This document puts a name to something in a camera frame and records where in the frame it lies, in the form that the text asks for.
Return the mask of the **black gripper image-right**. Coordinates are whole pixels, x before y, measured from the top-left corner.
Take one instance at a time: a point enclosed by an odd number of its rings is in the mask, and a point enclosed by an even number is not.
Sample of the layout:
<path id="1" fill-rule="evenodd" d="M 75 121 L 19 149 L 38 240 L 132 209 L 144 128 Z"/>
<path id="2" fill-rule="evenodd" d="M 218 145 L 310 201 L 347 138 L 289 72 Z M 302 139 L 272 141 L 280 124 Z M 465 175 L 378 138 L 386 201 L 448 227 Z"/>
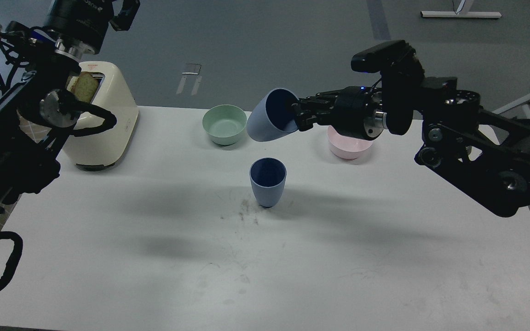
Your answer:
<path id="1" fill-rule="evenodd" d="M 297 130 L 304 132 L 314 126 L 331 125 L 339 134 L 373 141 L 387 129 L 387 113 L 383 110 L 380 88 L 348 86 L 332 92 L 319 92 L 314 96 L 291 101 L 291 109 L 302 113 L 296 115 Z M 322 113 L 305 111 L 330 110 Z"/>

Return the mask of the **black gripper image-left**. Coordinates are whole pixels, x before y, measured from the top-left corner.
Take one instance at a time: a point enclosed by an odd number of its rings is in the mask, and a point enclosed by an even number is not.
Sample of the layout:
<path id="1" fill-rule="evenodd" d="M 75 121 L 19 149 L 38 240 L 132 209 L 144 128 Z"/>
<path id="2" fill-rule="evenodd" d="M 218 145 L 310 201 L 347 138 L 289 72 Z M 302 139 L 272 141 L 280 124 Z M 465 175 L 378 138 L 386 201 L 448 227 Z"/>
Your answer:
<path id="1" fill-rule="evenodd" d="M 129 31 L 140 8 L 140 0 L 122 0 L 114 16 L 112 0 L 53 0 L 43 28 L 57 36 L 67 36 L 98 54 L 109 24 L 114 31 Z"/>

